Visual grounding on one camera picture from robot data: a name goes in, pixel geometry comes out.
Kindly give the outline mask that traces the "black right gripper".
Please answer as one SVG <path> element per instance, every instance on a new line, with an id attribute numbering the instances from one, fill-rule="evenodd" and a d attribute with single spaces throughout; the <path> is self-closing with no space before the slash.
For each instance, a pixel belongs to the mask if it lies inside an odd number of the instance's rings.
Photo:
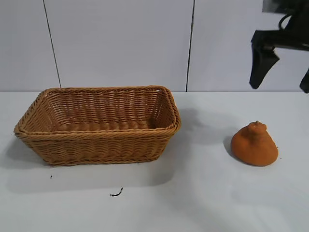
<path id="1" fill-rule="evenodd" d="M 256 30 L 251 43 L 253 63 L 249 84 L 253 89 L 260 87 L 267 73 L 280 60 L 274 52 L 275 48 L 309 50 L 308 38 L 301 38 L 283 30 Z M 309 93 L 309 69 L 299 87 L 304 93 Z"/>

